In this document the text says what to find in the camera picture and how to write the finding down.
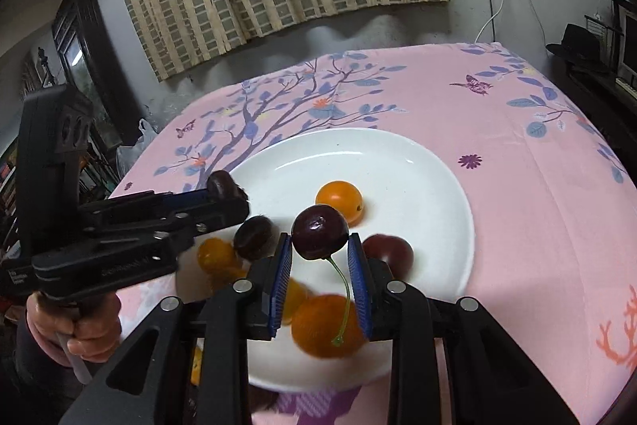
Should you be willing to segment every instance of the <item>pink tablecloth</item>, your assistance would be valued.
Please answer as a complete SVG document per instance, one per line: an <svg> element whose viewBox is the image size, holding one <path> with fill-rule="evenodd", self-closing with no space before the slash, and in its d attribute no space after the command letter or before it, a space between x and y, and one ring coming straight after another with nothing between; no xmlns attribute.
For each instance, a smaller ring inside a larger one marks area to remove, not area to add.
<svg viewBox="0 0 637 425"><path fill-rule="evenodd" d="M500 45L425 45L321 57L204 96L144 152L116 195L202 186L281 139L378 127L437 154L475 219L478 298L582 425L637 366L637 191L585 116ZM129 332L174 292L171 276L122 291ZM387 381L283 395L276 423L381 424Z"/></svg>

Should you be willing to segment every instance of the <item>cherry stem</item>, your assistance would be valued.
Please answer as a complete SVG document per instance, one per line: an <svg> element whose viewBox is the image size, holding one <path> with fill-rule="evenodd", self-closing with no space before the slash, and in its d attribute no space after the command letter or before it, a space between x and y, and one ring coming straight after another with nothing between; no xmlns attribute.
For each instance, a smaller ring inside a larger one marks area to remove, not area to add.
<svg viewBox="0 0 637 425"><path fill-rule="evenodd" d="M350 303L352 302L352 298L350 296L350 284L347 282L347 278L345 278L345 276L341 272L341 269L338 268L338 265L336 265L336 263L334 263L334 260L332 260L332 256L327 258L327 261L329 261L332 264L332 267L334 267L334 269L336 269L336 272L338 272L338 274L340 275L341 279L343 280L343 283L345 284L345 291L347 293L347 298L345 301L345 315L343 316L343 322L341 323L341 328L338 331L338 335L332 339L332 344L334 346L342 346L343 335L345 335L345 328L347 327L347 319L350 315Z"/></svg>

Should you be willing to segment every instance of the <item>plastic bag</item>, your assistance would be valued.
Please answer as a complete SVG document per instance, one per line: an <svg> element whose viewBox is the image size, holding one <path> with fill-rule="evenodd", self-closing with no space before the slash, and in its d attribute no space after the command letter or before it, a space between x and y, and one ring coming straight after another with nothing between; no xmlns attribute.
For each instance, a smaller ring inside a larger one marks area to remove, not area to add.
<svg viewBox="0 0 637 425"><path fill-rule="evenodd" d="M134 146L120 146L117 149L117 173L119 173L121 178L128 173L142 152L157 137L157 132L145 119L139 120L139 130L141 131L141 137Z"/></svg>

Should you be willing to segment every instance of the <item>orange cherry tomato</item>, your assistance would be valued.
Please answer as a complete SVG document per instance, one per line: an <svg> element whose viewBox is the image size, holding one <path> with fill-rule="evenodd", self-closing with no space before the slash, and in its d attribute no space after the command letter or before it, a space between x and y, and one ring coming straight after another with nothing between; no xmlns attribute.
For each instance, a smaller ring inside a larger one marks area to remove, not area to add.
<svg viewBox="0 0 637 425"><path fill-rule="evenodd" d="M345 181L325 184L317 193L316 203L332 206L345 217L348 225L358 223L364 209L361 192Z"/></svg>
<svg viewBox="0 0 637 425"><path fill-rule="evenodd" d="M195 347L195 355L192 359L192 371L190 372L190 383L193 386L198 386L201 381L201 358L203 357L203 352L199 348L199 346Z"/></svg>
<svg viewBox="0 0 637 425"><path fill-rule="evenodd" d="M308 355L318 358L343 358L354 355L366 340L358 324L354 302L350 304L343 343L332 340L338 334L345 313L346 299L324 294L305 301L292 317L292 338Z"/></svg>
<svg viewBox="0 0 637 425"><path fill-rule="evenodd" d="M197 263L208 274L220 269L241 267L233 246L220 238L208 238L199 246Z"/></svg>
<svg viewBox="0 0 637 425"><path fill-rule="evenodd" d="M287 284L285 303L283 304L283 319L285 326L292 322L292 316L298 308L311 296L310 290L303 284L290 278Z"/></svg>

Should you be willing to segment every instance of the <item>human hand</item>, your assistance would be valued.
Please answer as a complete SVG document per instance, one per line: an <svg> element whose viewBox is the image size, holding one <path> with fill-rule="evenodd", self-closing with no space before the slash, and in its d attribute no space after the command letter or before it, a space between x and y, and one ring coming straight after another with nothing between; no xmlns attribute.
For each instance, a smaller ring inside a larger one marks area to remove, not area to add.
<svg viewBox="0 0 637 425"><path fill-rule="evenodd" d="M39 292L27 300L27 313L41 335L55 344L58 344L56 333L70 335L69 352L98 363L106 362L119 346L121 307L119 298L112 292L103 296L98 307L74 322L67 309L55 306Z"/></svg>

